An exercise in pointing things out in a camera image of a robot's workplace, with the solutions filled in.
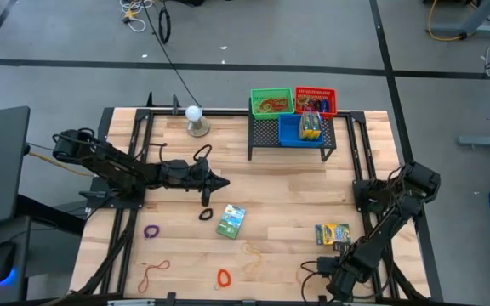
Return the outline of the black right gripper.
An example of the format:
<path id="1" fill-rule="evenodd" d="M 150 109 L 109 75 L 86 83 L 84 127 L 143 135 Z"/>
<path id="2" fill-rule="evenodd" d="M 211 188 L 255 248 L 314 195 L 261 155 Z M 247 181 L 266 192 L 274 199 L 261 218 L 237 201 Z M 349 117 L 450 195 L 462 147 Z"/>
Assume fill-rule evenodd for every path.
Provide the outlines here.
<path id="1" fill-rule="evenodd" d="M 334 251 L 347 252 L 350 243 L 335 241 L 333 243 Z M 345 255 L 344 257 L 334 258 L 330 263 L 329 283 L 327 291 L 333 295 L 336 300 L 349 302 L 352 300 L 353 288 L 358 280 L 358 268 L 356 257 L 354 255 Z"/>

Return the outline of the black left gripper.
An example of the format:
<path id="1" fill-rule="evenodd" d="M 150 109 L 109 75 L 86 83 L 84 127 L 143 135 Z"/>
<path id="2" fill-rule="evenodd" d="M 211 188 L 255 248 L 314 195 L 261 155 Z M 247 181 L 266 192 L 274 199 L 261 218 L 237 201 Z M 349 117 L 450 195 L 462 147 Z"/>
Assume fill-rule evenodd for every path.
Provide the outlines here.
<path id="1" fill-rule="evenodd" d="M 212 192 L 222 189 L 229 185 L 226 178 L 222 178 L 210 171 L 207 159 L 199 159 L 196 163 L 189 166 L 187 188 L 202 190 L 202 205 L 207 207 L 210 202 Z"/>

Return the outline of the green blue crayon box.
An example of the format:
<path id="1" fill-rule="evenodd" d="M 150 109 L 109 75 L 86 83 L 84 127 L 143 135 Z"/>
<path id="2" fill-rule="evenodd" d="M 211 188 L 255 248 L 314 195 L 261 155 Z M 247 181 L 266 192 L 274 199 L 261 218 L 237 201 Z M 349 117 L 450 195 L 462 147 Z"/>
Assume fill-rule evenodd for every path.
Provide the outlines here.
<path id="1" fill-rule="evenodd" d="M 244 208 L 228 204 L 217 225 L 216 233 L 235 240 L 242 227 L 245 213 Z"/>
<path id="2" fill-rule="evenodd" d="M 322 133 L 322 119 L 317 112 L 310 113 L 311 119 L 311 136 L 312 140 L 317 140 Z"/>

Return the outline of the blue plastic basket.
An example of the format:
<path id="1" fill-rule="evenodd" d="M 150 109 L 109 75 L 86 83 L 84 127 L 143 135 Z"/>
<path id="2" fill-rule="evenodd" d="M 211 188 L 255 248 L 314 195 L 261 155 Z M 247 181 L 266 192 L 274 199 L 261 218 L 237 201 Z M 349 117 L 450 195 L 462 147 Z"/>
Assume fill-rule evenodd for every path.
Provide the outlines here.
<path id="1" fill-rule="evenodd" d="M 324 132 L 316 140 L 305 140 L 299 137 L 301 115 L 280 115 L 278 119 L 278 140 L 281 147 L 320 148 L 324 143 Z"/>

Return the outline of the green plastic basket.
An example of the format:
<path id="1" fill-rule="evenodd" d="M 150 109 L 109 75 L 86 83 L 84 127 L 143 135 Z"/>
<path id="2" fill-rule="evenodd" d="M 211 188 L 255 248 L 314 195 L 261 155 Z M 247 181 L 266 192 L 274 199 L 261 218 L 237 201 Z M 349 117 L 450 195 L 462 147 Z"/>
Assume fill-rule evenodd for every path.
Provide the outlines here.
<path id="1" fill-rule="evenodd" d="M 255 111 L 256 105 L 263 99 L 268 98 L 287 98 L 289 102 L 288 111 L 260 113 Z M 255 88 L 250 91 L 250 102 L 253 117 L 257 120 L 273 120 L 280 115 L 294 113 L 293 94 L 290 88 Z"/>

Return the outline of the red rubber band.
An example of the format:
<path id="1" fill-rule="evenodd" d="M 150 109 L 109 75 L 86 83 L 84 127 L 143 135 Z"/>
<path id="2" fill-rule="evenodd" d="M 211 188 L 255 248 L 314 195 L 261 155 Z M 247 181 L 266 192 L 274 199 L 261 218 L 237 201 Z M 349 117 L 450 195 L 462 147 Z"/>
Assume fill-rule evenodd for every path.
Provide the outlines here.
<path id="1" fill-rule="evenodd" d="M 149 265 L 145 268 L 145 271 L 144 271 L 144 275 L 143 275 L 143 279 L 141 280 L 141 282 L 138 284 L 137 286 L 137 291 L 138 293 L 145 293 L 149 287 L 149 273 L 151 270 L 153 269 L 160 269 L 160 270 L 165 270 L 165 269 L 169 269 L 171 266 L 171 263 L 169 260 L 163 260 L 161 263 L 159 264 L 152 264 L 152 265 Z"/>
<path id="2" fill-rule="evenodd" d="M 271 106 L 272 106 L 271 112 L 288 111 L 289 102 L 287 98 L 268 98 L 268 99 L 263 99 L 262 101 L 271 102 Z"/>

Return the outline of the red plastic basket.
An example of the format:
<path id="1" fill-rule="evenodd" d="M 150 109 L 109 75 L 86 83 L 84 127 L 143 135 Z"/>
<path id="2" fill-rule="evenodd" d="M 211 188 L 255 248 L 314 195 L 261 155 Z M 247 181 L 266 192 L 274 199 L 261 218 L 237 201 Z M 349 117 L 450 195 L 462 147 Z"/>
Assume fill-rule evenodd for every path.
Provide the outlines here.
<path id="1" fill-rule="evenodd" d="M 327 99 L 329 102 L 330 111 L 329 112 L 321 112 L 318 111 L 321 118 L 330 119 L 334 117 L 338 113 L 337 106 L 337 92 L 332 88 L 317 88 L 317 87 L 296 87 L 294 91 L 294 104 L 295 104 L 295 112 L 303 113 L 303 103 L 305 98 L 308 97 L 311 100 L 319 99 L 322 101 L 323 99 Z"/>

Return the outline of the grey desk foot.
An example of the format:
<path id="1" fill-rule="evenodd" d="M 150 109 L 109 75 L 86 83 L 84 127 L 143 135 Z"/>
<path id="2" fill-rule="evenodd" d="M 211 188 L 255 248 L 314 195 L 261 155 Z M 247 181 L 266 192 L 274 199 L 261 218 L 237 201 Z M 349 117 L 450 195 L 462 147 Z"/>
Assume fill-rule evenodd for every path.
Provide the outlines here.
<path id="1" fill-rule="evenodd" d="M 490 147 L 490 136 L 458 136 L 457 143 L 462 146 Z"/>

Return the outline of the grey desk leg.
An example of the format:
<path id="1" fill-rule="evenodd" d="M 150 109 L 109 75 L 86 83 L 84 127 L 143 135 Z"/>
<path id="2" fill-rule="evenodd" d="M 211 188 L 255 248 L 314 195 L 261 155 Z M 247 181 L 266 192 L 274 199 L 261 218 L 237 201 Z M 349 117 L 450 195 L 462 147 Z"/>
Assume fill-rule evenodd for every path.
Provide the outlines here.
<path id="1" fill-rule="evenodd" d="M 480 0 L 478 7 L 461 23 L 433 23 L 436 5 L 440 0 L 432 0 L 429 10 L 426 32 L 439 42 L 453 42 L 466 40 L 473 35 L 490 35 L 490 25 L 487 18 L 490 16 L 490 0 Z"/>

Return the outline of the yellow blue crayon box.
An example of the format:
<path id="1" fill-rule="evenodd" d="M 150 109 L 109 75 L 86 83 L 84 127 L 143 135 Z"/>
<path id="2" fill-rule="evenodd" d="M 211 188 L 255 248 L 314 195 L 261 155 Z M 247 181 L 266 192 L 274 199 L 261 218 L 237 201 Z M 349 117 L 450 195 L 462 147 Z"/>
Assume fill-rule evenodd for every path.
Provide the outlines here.
<path id="1" fill-rule="evenodd" d="M 348 224 L 316 224 L 316 244 L 332 245 L 334 242 L 351 244 L 350 226 Z"/>

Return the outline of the black perforated metal shelf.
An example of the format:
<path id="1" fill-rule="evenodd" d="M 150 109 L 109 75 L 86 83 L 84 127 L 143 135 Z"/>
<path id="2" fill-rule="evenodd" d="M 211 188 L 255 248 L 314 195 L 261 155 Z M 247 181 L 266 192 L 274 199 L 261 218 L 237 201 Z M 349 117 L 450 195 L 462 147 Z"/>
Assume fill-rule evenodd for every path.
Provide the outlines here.
<path id="1" fill-rule="evenodd" d="M 322 132 L 324 132 L 324 143 L 320 148 L 281 147 L 278 140 L 278 119 L 257 120 L 249 117 L 248 160 L 252 160 L 254 148 L 285 148 L 319 150 L 321 152 L 321 160 L 326 162 L 337 148 L 334 126 L 331 119 L 322 119 Z"/>

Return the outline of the white bulb brass lamp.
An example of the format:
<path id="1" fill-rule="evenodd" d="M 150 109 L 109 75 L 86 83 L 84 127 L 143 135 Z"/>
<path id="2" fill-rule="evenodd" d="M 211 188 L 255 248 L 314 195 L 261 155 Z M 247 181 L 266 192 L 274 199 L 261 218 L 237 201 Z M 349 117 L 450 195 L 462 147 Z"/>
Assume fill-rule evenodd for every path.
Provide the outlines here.
<path id="1" fill-rule="evenodd" d="M 189 106 L 185 110 L 187 119 L 187 133 L 196 138 L 205 136 L 210 129 L 210 124 L 207 118 L 202 113 L 202 108 L 198 106 Z"/>

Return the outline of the black computer mouse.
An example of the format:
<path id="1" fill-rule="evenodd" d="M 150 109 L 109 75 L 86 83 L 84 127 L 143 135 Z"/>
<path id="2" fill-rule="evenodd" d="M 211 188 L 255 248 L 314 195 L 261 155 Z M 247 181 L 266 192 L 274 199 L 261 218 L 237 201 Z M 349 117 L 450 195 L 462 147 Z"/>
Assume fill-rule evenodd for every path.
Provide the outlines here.
<path id="1" fill-rule="evenodd" d="M 14 264 L 16 245 L 12 241 L 0 243 L 0 282 L 5 281 L 11 274 Z"/>

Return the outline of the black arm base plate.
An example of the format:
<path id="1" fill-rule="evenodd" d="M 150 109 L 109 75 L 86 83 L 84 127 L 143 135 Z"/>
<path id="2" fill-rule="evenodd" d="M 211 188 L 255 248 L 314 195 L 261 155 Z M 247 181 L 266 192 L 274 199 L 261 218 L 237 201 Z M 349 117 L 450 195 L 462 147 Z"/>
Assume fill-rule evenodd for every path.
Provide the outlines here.
<path id="1" fill-rule="evenodd" d="M 359 212 L 379 215 L 401 204 L 404 196 L 425 196 L 417 186 L 400 178 L 357 180 L 353 182 L 353 192 Z"/>
<path id="2" fill-rule="evenodd" d="M 141 209 L 146 187 L 136 178 L 106 181 L 94 178 L 90 190 L 79 194 L 87 199 L 87 208 Z"/>

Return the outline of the black desk frame bar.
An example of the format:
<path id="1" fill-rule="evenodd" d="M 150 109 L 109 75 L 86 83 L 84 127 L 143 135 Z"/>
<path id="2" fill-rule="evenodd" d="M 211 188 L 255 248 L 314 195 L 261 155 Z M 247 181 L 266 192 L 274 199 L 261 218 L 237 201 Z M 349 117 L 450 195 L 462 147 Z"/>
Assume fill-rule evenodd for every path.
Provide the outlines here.
<path id="1" fill-rule="evenodd" d="M 86 221 L 68 212 L 62 212 L 24 195 L 17 195 L 15 211 L 17 216 L 28 216 L 38 223 L 53 225 L 58 230 L 82 236 Z"/>

